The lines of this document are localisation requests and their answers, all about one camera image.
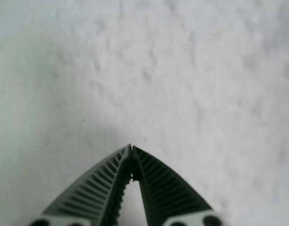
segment mounting hole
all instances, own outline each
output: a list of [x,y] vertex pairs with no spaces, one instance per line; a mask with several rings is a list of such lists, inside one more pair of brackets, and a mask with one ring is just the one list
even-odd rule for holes
[[221,226],[222,225],[221,220],[215,216],[206,216],[203,219],[203,223],[205,226]]
[[49,226],[49,221],[46,219],[39,219],[32,222],[30,226]]
[[182,222],[174,222],[170,226],[187,226],[187,225]]

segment screw hole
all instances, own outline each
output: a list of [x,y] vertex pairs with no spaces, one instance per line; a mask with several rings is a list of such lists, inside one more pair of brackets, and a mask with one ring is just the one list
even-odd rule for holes
[[215,216],[207,216],[203,219],[205,226],[221,226],[222,222]]
[[39,219],[32,222],[30,226],[49,226],[49,221],[45,219]]
[[170,226],[187,226],[187,225],[181,222],[174,222]]

